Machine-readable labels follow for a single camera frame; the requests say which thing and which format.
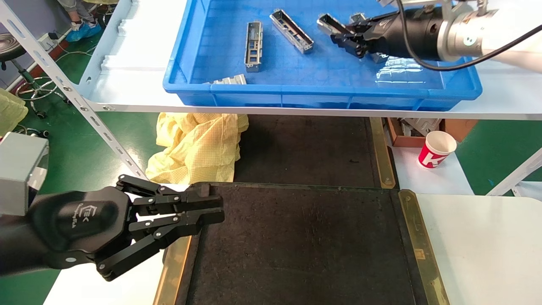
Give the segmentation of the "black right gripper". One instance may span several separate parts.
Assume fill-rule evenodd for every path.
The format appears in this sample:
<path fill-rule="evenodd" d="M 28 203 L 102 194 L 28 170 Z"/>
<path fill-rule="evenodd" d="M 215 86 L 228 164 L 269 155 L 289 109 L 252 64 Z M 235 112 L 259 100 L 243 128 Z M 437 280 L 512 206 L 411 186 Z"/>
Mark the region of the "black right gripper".
<path fill-rule="evenodd" d="M 409 44 L 422 60 L 439 60 L 437 40 L 443 22 L 442 8 L 424 12 L 422 8 L 405 10 Z M 333 33 L 331 41 L 357 58 L 369 53 L 411 58 L 404 41 L 399 12 L 370 17 L 350 16 L 350 32 Z"/>

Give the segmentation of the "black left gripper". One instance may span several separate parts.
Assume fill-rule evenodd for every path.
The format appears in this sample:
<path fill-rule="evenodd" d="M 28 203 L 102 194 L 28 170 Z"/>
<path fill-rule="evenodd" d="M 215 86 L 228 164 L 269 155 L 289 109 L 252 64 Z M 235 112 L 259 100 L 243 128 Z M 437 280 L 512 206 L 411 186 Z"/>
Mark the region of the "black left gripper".
<path fill-rule="evenodd" d="M 132 201 L 124 192 L 39 195 L 25 216 L 1 216 L 2 276 L 96 263 L 130 243 L 124 236 Z"/>

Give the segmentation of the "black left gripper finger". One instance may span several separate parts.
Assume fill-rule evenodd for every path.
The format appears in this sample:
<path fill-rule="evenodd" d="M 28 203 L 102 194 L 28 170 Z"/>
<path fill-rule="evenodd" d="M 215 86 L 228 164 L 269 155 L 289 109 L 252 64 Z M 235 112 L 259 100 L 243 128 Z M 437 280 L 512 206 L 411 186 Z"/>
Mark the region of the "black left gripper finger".
<path fill-rule="evenodd" d="M 117 279 L 178 239 L 195 236 L 203 226 L 223 221 L 223 208 L 212 207 L 131 223 L 128 226 L 129 236 L 135 242 L 98 262 L 97 272 L 106 281 Z"/>
<path fill-rule="evenodd" d="M 222 197 L 208 193 L 209 184 L 195 189 L 175 191 L 167 186 L 145 181 L 128 175 L 121 175 L 116 189 L 139 196 L 132 206 L 140 216 L 177 214 L 185 211 L 222 207 Z"/>

